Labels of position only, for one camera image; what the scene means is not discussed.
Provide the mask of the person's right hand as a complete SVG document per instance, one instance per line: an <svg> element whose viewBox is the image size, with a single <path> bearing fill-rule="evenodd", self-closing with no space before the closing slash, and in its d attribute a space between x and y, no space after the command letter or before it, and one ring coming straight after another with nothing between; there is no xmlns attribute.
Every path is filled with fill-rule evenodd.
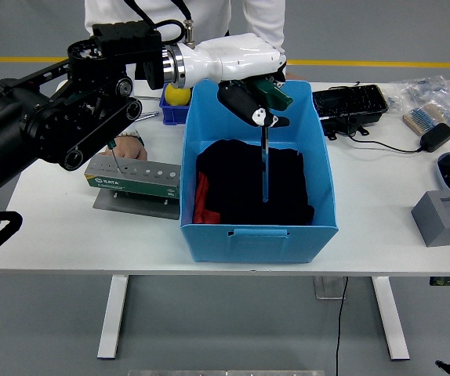
<svg viewBox="0 0 450 376"><path fill-rule="evenodd" d="M116 157L147 160L147 151L137 134L121 134L114 139L114 142L115 147L112 152Z"/></svg>

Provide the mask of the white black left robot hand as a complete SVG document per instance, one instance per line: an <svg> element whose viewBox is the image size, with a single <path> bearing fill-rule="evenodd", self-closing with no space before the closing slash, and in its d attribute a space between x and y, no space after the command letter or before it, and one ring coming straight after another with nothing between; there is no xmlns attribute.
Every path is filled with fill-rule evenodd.
<svg viewBox="0 0 450 376"><path fill-rule="evenodd" d="M165 81L191 88L208 79L219 88L217 99L232 114L253 127L290 125L284 111L292 99L281 91L286 56L255 34L240 34L201 42L194 48L178 43L168 48L173 73Z"/></svg>

